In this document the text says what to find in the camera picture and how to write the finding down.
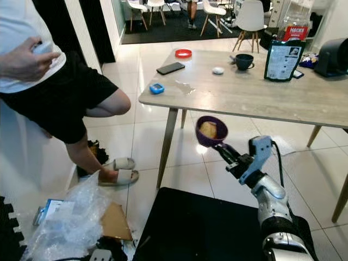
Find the purple cup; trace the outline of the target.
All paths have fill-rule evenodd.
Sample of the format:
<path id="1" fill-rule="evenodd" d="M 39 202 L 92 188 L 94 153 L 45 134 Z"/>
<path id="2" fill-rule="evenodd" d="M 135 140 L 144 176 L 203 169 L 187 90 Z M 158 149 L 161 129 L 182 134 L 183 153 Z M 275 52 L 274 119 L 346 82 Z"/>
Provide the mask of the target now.
<path id="1" fill-rule="evenodd" d="M 217 124 L 217 136 L 216 139 L 209 139 L 201 134 L 201 132 L 198 130 L 201 126 L 202 122 L 206 122 L 207 120 L 216 122 Z M 196 122 L 196 139 L 198 139 L 198 143 L 201 144 L 201 146 L 204 147 L 213 147 L 217 144 L 220 144 L 223 142 L 227 136 L 228 136 L 228 127 L 224 122 L 222 122 L 220 119 L 217 119 L 216 117 L 213 117 L 211 115 L 204 115 L 199 117 L 199 119 Z"/>

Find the white chair wooden legs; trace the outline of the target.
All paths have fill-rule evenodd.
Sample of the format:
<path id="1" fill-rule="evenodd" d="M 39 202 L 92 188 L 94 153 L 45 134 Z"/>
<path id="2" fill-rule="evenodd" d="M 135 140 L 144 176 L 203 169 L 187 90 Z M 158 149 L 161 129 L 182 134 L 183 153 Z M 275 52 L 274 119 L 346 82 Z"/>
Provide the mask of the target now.
<path id="1" fill-rule="evenodd" d="M 130 32 L 134 32 L 133 24 L 136 21 L 136 18 L 139 18 L 146 30 L 147 22 L 144 18 L 144 12 L 148 10 L 145 5 L 142 5 L 139 0 L 126 0 L 126 3 L 130 10 L 130 20 L 129 20 L 129 30 Z"/>
<path id="2" fill-rule="evenodd" d="M 236 15 L 236 25 L 241 30 L 239 37 L 234 44 L 233 52 L 241 48 L 245 40 L 245 34 L 251 33 L 249 40 L 252 41 L 251 52 L 259 53 L 259 33 L 264 29 L 264 11 L 263 3 L 260 0 L 244 0 Z"/>
<path id="3" fill-rule="evenodd" d="M 226 14 L 226 10 L 220 7 L 214 7 L 209 0 L 202 0 L 203 11 L 206 13 L 206 19 L 202 25 L 201 34 L 206 30 L 206 25 L 211 24 L 216 31 L 216 37 L 219 38 L 221 31 L 221 16 Z"/>
<path id="4" fill-rule="evenodd" d="M 159 13 L 163 25 L 166 25 L 166 17 L 164 15 L 164 5 L 166 5 L 164 0 L 147 0 L 146 6 L 150 13 L 149 23 L 152 24 L 152 17 L 154 13 Z"/>

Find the blue white carton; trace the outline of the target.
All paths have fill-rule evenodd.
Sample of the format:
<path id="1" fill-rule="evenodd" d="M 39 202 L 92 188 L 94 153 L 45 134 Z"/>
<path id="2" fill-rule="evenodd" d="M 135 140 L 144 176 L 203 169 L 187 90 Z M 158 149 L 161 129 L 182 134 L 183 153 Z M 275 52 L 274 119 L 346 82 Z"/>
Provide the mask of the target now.
<path id="1" fill-rule="evenodd" d="M 72 212 L 74 202 L 48 199 L 44 206 L 38 207 L 37 214 L 33 219 L 34 226 L 39 226 L 44 220 L 56 219 L 59 216 L 67 215 Z"/>

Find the person right hand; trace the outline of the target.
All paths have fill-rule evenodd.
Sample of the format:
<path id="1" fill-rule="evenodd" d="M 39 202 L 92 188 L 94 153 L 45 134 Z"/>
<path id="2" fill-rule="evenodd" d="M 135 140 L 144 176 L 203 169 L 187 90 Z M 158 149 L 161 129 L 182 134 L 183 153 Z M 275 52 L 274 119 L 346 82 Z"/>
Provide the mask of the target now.
<path id="1" fill-rule="evenodd" d="M 34 54 L 32 49 L 41 42 L 39 37 L 29 37 L 25 42 L 0 57 L 0 76 L 34 82 L 49 70 L 52 60 L 60 57 L 59 52 Z"/>

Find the blue digital timer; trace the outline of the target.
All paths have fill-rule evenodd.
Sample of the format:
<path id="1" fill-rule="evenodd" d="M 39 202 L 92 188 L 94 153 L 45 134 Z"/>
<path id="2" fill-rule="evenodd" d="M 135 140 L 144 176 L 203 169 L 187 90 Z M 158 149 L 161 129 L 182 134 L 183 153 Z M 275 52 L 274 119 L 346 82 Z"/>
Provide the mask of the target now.
<path id="1" fill-rule="evenodd" d="M 158 95 L 158 94 L 163 94 L 165 87 L 161 84 L 150 84 L 149 85 L 149 90 L 151 92 L 151 94 L 153 95 Z"/>

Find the clear jar red label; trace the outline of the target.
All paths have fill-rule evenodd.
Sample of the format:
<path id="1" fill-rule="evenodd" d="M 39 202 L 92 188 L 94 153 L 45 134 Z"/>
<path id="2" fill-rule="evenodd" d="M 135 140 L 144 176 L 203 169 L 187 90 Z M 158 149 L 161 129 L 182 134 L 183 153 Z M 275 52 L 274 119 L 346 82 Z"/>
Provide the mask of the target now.
<path id="1" fill-rule="evenodd" d="M 310 15 L 302 12 L 288 12 L 279 28 L 277 40 L 304 41 L 310 30 Z"/>

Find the bread roll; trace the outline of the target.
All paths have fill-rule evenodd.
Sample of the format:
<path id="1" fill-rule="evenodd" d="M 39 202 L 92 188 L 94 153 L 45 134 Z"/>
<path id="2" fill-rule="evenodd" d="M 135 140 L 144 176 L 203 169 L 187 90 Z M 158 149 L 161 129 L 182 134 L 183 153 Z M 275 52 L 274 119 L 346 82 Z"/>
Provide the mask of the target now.
<path id="1" fill-rule="evenodd" d="M 202 122 L 198 129 L 201 134 L 209 139 L 216 139 L 218 128 L 216 122 L 207 120 Z"/>

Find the dark teal cup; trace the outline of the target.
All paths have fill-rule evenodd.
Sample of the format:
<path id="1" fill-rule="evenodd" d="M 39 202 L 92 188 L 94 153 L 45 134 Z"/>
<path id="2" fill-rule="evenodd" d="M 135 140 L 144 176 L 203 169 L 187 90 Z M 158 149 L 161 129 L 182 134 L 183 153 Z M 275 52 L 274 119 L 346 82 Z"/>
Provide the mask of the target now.
<path id="1" fill-rule="evenodd" d="M 250 54 L 237 54 L 233 57 L 234 64 L 237 66 L 237 70 L 246 71 L 250 68 L 254 68 L 254 56 Z"/>

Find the person in black shorts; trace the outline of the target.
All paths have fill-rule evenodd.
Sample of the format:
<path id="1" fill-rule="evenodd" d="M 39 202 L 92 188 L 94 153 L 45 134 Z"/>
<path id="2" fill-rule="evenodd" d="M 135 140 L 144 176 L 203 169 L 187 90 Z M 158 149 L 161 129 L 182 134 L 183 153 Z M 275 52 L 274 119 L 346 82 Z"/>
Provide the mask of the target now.
<path id="1" fill-rule="evenodd" d="M 51 41 L 52 35 L 32 0 L 0 0 L 0 57 L 29 37 Z M 68 156 L 98 179 L 117 176 L 90 152 L 85 117 L 112 117 L 131 109 L 129 97 L 107 77 L 87 67 L 76 54 L 66 54 L 54 43 L 60 57 L 52 60 L 40 80 L 0 78 L 0 97 L 12 110 L 40 126 L 47 136 L 65 143 Z"/>

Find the white handheld device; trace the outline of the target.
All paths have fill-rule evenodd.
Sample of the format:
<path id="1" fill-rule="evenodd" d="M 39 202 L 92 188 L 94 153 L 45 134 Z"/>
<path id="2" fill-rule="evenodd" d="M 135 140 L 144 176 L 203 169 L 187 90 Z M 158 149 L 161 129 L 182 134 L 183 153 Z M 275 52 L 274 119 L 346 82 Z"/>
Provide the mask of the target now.
<path id="1" fill-rule="evenodd" d="M 40 41 L 33 46 L 32 53 L 35 55 L 49 54 L 54 52 L 54 43 L 51 41 Z"/>

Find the brown cardboard box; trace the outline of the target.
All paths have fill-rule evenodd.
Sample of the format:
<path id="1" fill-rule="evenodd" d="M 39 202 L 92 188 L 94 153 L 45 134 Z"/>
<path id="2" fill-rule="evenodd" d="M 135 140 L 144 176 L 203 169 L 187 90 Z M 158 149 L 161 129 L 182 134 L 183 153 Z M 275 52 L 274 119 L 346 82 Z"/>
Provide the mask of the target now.
<path id="1" fill-rule="evenodd" d="M 132 241 L 132 232 L 127 223 L 122 206 L 111 202 L 101 218 L 102 236 Z"/>

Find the black bag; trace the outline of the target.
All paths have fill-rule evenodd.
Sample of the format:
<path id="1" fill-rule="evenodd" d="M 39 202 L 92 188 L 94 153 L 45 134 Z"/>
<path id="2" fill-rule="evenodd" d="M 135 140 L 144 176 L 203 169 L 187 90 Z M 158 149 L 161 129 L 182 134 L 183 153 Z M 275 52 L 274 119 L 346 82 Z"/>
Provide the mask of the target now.
<path id="1" fill-rule="evenodd" d="M 259 45 L 264 50 L 268 50 L 271 43 L 278 38 L 279 28 L 264 28 L 259 32 Z"/>

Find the clear bubble wrap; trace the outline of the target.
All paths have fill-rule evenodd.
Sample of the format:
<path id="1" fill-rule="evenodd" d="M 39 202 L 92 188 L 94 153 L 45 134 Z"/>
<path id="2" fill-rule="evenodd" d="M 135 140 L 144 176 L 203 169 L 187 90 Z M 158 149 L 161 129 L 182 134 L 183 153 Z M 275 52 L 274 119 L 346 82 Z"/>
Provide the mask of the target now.
<path id="1" fill-rule="evenodd" d="M 28 239 L 20 261 L 82 258 L 102 237 L 101 218 L 111 201 L 100 190 L 98 174 L 79 182 L 63 201 L 74 202 L 72 212 L 44 220 Z"/>

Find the green printed pouch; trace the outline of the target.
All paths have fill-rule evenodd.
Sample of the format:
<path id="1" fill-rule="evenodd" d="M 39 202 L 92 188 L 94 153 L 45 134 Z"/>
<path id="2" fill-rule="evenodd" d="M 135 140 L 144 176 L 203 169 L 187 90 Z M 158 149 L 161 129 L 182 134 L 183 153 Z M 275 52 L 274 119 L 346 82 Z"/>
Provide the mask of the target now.
<path id="1" fill-rule="evenodd" d="M 306 42 L 301 40 L 271 40 L 264 68 L 264 79 L 288 82 L 299 64 Z"/>

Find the beige slipper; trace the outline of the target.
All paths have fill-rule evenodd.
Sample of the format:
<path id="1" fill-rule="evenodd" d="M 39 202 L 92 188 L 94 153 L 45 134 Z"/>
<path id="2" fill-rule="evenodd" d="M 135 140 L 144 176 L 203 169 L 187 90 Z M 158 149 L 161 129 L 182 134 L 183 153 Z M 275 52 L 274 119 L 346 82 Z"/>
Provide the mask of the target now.
<path id="1" fill-rule="evenodd" d="M 103 187 L 115 187 L 122 185 L 130 185 L 136 182 L 140 174 L 134 170 L 121 169 L 117 171 L 117 176 L 107 177 L 107 179 L 99 178 L 98 184 Z"/>
<path id="2" fill-rule="evenodd" d="M 136 166 L 136 162 L 132 158 L 124 157 L 124 158 L 116 158 L 111 161 L 108 161 L 106 164 L 103 164 L 105 169 L 109 169 L 112 171 L 119 170 L 132 170 Z"/>

